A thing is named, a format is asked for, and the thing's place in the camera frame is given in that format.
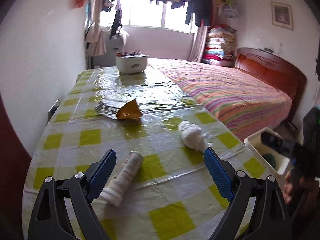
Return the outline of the person right hand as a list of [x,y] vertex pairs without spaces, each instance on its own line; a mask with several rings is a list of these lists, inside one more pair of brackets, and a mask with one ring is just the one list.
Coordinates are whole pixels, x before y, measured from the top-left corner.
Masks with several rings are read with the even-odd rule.
[[[283,197],[286,204],[289,204],[293,197],[293,185],[290,183],[291,171],[285,176],[285,185],[283,187]],[[300,186],[307,191],[306,205],[314,206],[317,203],[319,192],[319,182],[313,178],[302,177],[299,182]]]

